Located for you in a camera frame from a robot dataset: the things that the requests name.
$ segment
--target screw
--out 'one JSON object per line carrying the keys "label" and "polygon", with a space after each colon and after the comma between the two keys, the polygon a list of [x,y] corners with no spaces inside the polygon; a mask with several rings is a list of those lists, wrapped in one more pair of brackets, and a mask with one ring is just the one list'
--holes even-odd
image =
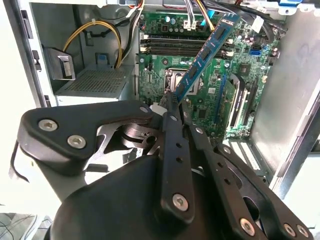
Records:
{"label": "screw", "polygon": [[38,123],[38,126],[40,129],[47,131],[47,132],[52,132],[58,128],[58,124],[50,119],[43,119]]}
{"label": "screw", "polygon": [[287,233],[290,234],[292,237],[296,236],[295,231],[292,229],[292,227],[289,224],[285,223],[284,228],[287,231]]}
{"label": "screw", "polygon": [[140,107],[140,110],[144,113],[147,113],[148,112],[148,109],[146,109],[144,106],[141,106]]}
{"label": "screw", "polygon": [[223,147],[223,150],[227,153],[227,154],[230,154],[231,151],[229,148],[227,148],[226,146]]}
{"label": "screw", "polygon": [[306,238],[309,237],[308,232],[307,232],[301,225],[298,224],[296,227],[298,228],[299,232],[300,232],[303,236],[305,236]]}
{"label": "screw", "polygon": [[67,142],[75,149],[83,149],[86,146],[86,140],[79,135],[72,135],[68,137]]}
{"label": "screw", "polygon": [[202,129],[200,127],[196,127],[195,130],[200,134],[204,133],[204,131],[202,131]]}
{"label": "screw", "polygon": [[249,222],[247,219],[245,218],[241,218],[240,219],[240,225],[242,227],[242,229],[251,237],[253,237],[255,235],[255,228],[254,226],[252,226],[251,222]]}
{"label": "screw", "polygon": [[177,121],[177,118],[175,116],[170,115],[170,118],[174,121]]}
{"label": "screw", "polygon": [[173,202],[174,206],[177,209],[179,209],[180,211],[185,212],[188,210],[188,207],[189,207],[188,201],[181,194],[176,193],[175,195],[173,195],[172,202]]}

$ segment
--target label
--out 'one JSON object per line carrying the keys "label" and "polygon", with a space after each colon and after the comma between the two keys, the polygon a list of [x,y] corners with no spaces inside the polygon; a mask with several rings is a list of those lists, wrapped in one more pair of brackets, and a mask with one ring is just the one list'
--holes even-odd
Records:
{"label": "label", "polygon": [[233,25],[235,24],[233,21],[229,21],[229,20],[227,20],[227,19],[222,19],[221,22],[226,23],[226,24],[229,24],[229,25],[231,25],[231,26],[233,26]]}
{"label": "label", "polygon": [[256,16],[256,19],[254,20],[251,26],[251,29],[256,33],[259,33],[263,24],[264,24],[264,19],[260,16]]}

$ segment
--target yellow wire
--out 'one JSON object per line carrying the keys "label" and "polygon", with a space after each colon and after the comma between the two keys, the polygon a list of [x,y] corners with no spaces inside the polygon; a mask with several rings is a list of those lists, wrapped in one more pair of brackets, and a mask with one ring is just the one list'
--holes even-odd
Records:
{"label": "yellow wire", "polygon": [[116,29],[110,25],[109,23],[107,22],[104,22],[104,21],[95,21],[95,22],[88,22],[86,24],[83,24],[81,27],[79,27],[69,38],[68,40],[66,41],[64,47],[63,47],[63,51],[65,52],[67,50],[67,48],[69,47],[70,43],[75,39],[75,37],[77,35],[79,35],[84,29],[90,27],[90,26],[94,26],[94,25],[102,25],[102,26],[105,26],[106,28],[110,29],[114,34],[115,34],[115,37],[116,37],[116,40],[118,42],[118,47],[119,47],[119,51],[118,51],[118,59],[117,59],[117,63],[115,64],[115,68],[118,68],[120,67],[121,65],[121,61],[122,61],[122,48],[121,48],[121,41],[120,41],[120,38],[117,34],[117,31]]}
{"label": "yellow wire", "polygon": [[200,2],[200,0],[195,0],[195,1],[196,1],[196,3],[197,3],[198,7],[200,8],[203,17],[205,18],[205,21],[208,23],[208,25],[209,25],[209,27],[210,27],[210,30],[211,30],[211,31],[215,30],[215,27],[214,27],[214,25],[212,24],[212,22],[210,21],[210,17],[208,16],[205,7],[202,5],[202,3]]}

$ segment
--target green motherboard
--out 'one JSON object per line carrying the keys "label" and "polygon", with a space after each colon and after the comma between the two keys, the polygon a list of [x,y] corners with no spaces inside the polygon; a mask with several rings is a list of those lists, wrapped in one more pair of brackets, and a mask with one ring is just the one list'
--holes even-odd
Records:
{"label": "green motherboard", "polygon": [[[212,23],[220,18],[221,15],[214,15]],[[149,105],[158,103],[165,90],[175,89],[210,35],[209,28],[201,24],[203,19],[196,15],[196,26],[190,27],[186,25],[186,14],[143,13],[139,23],[141,101]],[[269,43],[263,34],[241,21],[189,91],[185,100],[193,122],[203,127],[212,140],[249,136],[268,71],[277,58],[278,44],[278,39]],[[234,76],[241,78],[244,91],[236,108],[238,117],[231,126],[239,94],[239,86],[232,80]]]}

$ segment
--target ventilation grille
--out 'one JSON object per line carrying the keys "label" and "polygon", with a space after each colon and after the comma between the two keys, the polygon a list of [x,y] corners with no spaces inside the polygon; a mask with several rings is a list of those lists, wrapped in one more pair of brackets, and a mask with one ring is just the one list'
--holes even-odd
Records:
{"label": "ventilation grille", "polygon": [[86,70],[65,91],[116,93],[123,85],[125,73],[121,71]]}

